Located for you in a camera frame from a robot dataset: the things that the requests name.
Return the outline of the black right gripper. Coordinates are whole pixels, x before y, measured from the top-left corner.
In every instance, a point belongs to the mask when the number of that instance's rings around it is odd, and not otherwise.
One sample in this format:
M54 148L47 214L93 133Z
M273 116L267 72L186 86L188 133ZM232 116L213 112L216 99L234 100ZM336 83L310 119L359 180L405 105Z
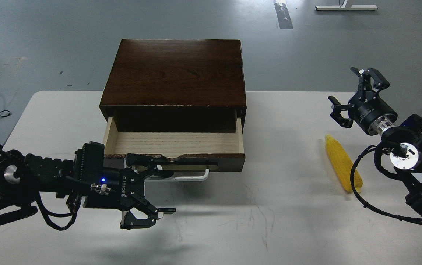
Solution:
M335 97L329 96L332 104L330 116L343 128L351 128L355 121L367 135L376 135L371 124L385 116L391 122L395 122L398 114L384 102L377 94L390 87L390 83L377 69L358 69L351 67L350 70L359 77L358 92L348 101L341 104ZM348 111L349 117L344 118L342 111Z

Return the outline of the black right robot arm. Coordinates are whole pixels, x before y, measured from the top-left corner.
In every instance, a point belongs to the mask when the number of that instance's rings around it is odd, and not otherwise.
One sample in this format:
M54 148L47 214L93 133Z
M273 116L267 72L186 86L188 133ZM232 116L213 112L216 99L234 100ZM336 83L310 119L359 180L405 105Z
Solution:
M327 135L327 154L333 168L343 188L352 192L363 207L380 215L422 225L422 117L412 114L397 126L398 114L379 95L390 86L381 72L374 68L364 70L356 67L351 67L351 71L359 78L358 90L347 104L329 96L332 104L330 116L343 128L351 128L356 123L365 134L379 135L381 142L368 146L351 162L339 143ZM420 215L419 218L388 213L362 198L357 167L369 153L374 154L374 165L381 174L406 186L406 204Z

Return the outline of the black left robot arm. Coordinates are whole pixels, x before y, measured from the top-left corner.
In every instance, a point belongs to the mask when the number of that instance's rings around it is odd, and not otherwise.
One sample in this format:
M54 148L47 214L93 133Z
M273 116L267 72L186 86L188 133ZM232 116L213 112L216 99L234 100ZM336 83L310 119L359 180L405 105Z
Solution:
M159 159L127 154L125 168L104 166L105 146L85 143L74 160L23 155L4 151L0 144L0 226L40 212L46 224L66 230L75 223L80 206L122 211L121 229L150 228L161 214L174 208L157 208L145 198L145 180L166 178Z

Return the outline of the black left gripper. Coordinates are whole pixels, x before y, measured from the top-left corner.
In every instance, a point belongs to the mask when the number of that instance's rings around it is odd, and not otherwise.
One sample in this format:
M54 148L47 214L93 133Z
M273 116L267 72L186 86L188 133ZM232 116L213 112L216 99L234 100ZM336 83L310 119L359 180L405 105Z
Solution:
M104 167L89 181L95 185L86 195L84 208L118 209L122 212L120 228L125 230L151 228L164 215L171 215L176 208L157 208L145 198L146 180L165 180L174 171L159 169L158 166L170 165L171 161L163 155L140 155L128 153L125 158L127 168ZM138 173L129 168L144 166L147 169ZM135 208L146 218L137 218L131 209Z

